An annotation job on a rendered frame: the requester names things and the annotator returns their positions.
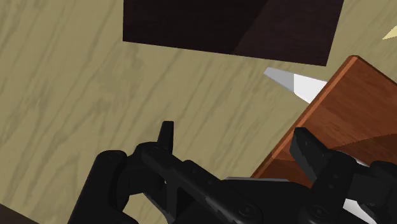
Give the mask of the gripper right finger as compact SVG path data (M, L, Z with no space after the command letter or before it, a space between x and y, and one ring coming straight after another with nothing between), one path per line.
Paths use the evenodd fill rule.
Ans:
M397 165L381 160L366 167L342 151L328 149L305 127L297 127L291 156L313 182L299 224L365 224L343 208L347 199L376 224L397 224Z

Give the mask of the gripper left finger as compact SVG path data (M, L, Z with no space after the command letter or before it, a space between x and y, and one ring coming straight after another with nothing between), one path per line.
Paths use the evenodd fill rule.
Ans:
M131 155L99 153L68 224L139 224L124 213L140 193L169 224L262 224L261 209L191 160L172 154L174 123L164 121L155 142L138 144Z

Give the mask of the brown wooden table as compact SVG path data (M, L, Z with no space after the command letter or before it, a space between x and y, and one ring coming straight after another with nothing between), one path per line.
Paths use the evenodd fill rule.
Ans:
M351 55L254 171L254 178L312 185L289 153L297 127L310 130L327 148L366 164L397 164L397 83Z

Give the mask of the dark robot stand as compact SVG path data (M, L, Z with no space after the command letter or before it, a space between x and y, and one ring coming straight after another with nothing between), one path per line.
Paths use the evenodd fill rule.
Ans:
M325 66L343 4L344 0L123 0L122 39Z

